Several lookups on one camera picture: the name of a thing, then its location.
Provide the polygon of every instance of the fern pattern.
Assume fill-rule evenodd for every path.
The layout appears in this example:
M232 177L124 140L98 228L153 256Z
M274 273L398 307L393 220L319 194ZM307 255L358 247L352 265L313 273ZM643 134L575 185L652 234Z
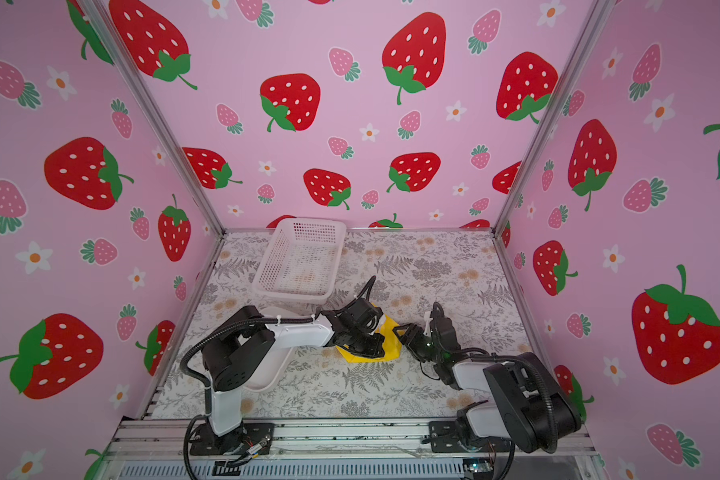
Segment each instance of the fern pattern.
M244 305L272 302L255 297L251 282L270 233L230 233L200 305L163 384L154 418L191 418L203 411L202 387L178 370L184 352ZM349 302L371 275L378 278L371 300L398 323L423 324L438 301L454 322L463 347L518 354L528 338L496 258L483 232L350 231L334 291L322 308ZM279 302L297 315L317 306ZM203 372L202 356L190 366ZM432 368L425 367L432 373ZM278 384L243 394L244 417L450 417L490 394L456 391L422 375L407 350L390 362L347 363L336 348L300 347Z

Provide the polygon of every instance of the wire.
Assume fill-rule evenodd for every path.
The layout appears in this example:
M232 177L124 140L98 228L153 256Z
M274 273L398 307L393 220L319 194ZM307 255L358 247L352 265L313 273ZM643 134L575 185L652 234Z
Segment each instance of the wire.
M509 456L507 457L507 462L504 464L504 468L501 469L501 474L497 478L494 478L493 480L504 480L507 477L507 474L509 473L509 467L512 466L512 461L514 460L514 442L509 440L510 444L510 450L509 450Z
M427 377L428 379L433 379L433 380L435 380L436 382L439 382L439 381L440 381L440 377L434 378L433 376L427 375L427 373L424 371L424 362L423 362L422 360L419 360L419 361L418 361L418 368L422 369L422 373L423 373L424 376Z

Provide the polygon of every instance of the pink wall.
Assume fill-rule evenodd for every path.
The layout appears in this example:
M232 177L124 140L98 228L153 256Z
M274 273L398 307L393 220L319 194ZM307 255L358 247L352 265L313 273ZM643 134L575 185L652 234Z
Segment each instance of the pink wall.
M86 450L104 450L146 394L151 377L136 341L160 356L166 334L148 337L179 319L174 279L183 277L189 296L212 244L173 166L156 161L157 139L120 74L97 56L108 55L88 43L83 59L83 45L65 2L0 2L0 357L19 354L0 362L0 478L26 478L22 468L32 478L85 476L98 458ZM26 99L38 97L29 108ZM113 117L115 99L127 116ZM121 178L117 202L104 148L134 179ZM191 224L179 261L158 230L172 194ZM136 226L135 207L147 219ZM83 244L98 239L106 243L84 258Z
M615 6L576 89L510 220L516 274L610 477L720 478L720 2Z
M258 5L260 10L241 10L239 4ZM208 181L205 192L225 225L241 227L265 226L287 214L330 217L350 226L395 220L395 215L404 226L493 223L507 197L507 188L493 187L494 178L498 183L504 173L514 175L512 166L522 158L535 128L527 113L543 103L528 98L528 108L519 114L522 119L512 121L500 117L497 102L506 117L527 96L539 100L551 91L557 77L553 70L563 68L590 4L589 0L564 0L563 5L559 0L489 5L445 0L263 4L149 0L147 7L136 0L112 0L109 5L182 146L205 150L191 152L195 161L202 159L202 153L208 155L205 158L224 159L232 181L242 182L227 182L229 172L220 172L217 177L224 180L217 183L209 174L210 162L196 168L201 181ZM152 8L161 17L154 16ZM408 30L395 37L415 18L411 40ZM157 54L162 49L170 54L167 62ZM524 54L510 66L524 52L534 55ZM177 61L187 53L190 57ZM406 62L409 54L412 59ZM162 68L155 72L157 62ZM531 72L527 66L533 63L536 70ZM396 72L397 66L406 64L416 68L412 80L405 81ZM384 66L391 67L392 81L404 87L400 105L396 101L400 87L390 83ZM511 92L506 90L508 82L502 81L505 69L514 88ZM271 80L290 74L301 75ZM288 93L303 85L308 90ZM262 108L261 92L270 113ZM317 103L318 108L310 110L309 105ZM284 110L276 110L283 105ZM454 118L456 110L460 114ZM287 129L272 122L278 111L279 123ZM408 138L403 128L413 136ZM473 153L479 145L488 152ZM352 148L352 156L343 158L347 147ZM400 191L389 177L393 159L407 154L420 155L403 158L405 168L398 171L405 174L412 168L412 173L422 173L408 182L397 180L412 192ZM416 167L415 158L440 167L436 174L426 175L428 167ZM318 178L308 189L304 176L311 169L325 172L310 172L309 183ZM347 185L351 185L348 198ZM468 188L463 196L458 194L460 187ZM337 206L325 206L333 198L326 192L332 190L341 190L341 199ZM366 195L372 190L378 195Z

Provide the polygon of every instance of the white flower print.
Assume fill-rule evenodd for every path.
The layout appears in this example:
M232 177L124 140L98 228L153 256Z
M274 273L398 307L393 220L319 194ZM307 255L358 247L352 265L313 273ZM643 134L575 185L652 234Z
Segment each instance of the white flower print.
M43 464L40 460L45 455L45 448L37 453L24 452L21 454L19 466L10 471L6 478L16 478L17 480L29 480L30 475L35 475L43 471Z
M610 267L610 269L613 270L614 273L619 271L619 264L622 264L624 260L626 260L624 256L619 255L618 245L614 245L614 248L611 248L610 250L607 248L603 248L603 255L605 255L603 268Z
M208 16L211 18L221 17L224 20L226 16L226 6L230 4L230 0L202 0L208 5Z
M24 271L27 274L31 274L36 269L50 270L50 263L48 259L53 254L53 250L50 248L41 250L37 242L29 242L29 250L26 252L19 252L16 254L16 258L19 261L24 262Z
M466 113L466 107L461 106L461 100L457 100L453 105L449 105L445 108L448 115L445 116L445 120L456 120L461 121L461 114Z
M128 281L131 282L130 286L132 290L144 286L144 279L146 278L146 272L139 270L138 266L134 267L134 272L128 275Z
M277 168L274 168L272 166L272 162L262 162L259 160L259 171L264 172L267 177L270 177L272 175L272 172L277 172Z
M603 361L605 362L603 374L609 376L611 380L614 380L614 385L619 385L619 379L626 377L624 370L619 368L619 359L614 358L613 360L608 360L608 357L604 356Z
M465 187L464 182L461 182L459 185L454 185L454 195L463 197L467 190L469 190L469 187Z
M610 56L603 60L603 78L613 77L616 74L616 65L621 62L623 56L624 54L619 53L614 47L614 51L610 53Z
M643 123L652 124L654 133L659 131L664 120L670 120L675 117L675 111L670 108L672 100L674 99L675 94L670 94L670 96L665 98L663 101L658 98L653 99L650 106L651 112L648 114L646 119L643 120Z
M75 90L70 83L70 75L67 72L56 72L55 68L48 65L48 74L50 78L48 78L48 82L45 82L45 84L53 90L58 90L59 95L61 95L64 100L68 100L70 94L77 93L77 90Z
M539 17L539 21L536 22L536 25L548 24L550 27L553 27L557 15L565 12L565 5L561 5L560 0L552 0L552 2L539 5L539 10L541 10L541 16Z
M376 141L376 135L378 135L378 130L376 130L373 125L368 124L365 126L365 128L360 129L360 133L362 134L362 140L370 140L372 142Z

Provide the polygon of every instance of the black cable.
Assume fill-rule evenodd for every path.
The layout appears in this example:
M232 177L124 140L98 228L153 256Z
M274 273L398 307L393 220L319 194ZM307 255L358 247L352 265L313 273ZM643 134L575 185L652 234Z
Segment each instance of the black cable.
M504 464L504 468L501 469L501 474L497 478L494 478L493 480L504 480L507 477L507 474L509 473L509 467L512 466L512 461L514 460L514 442L509 440L510 448L509 450L509 456L507 457L507 462Z

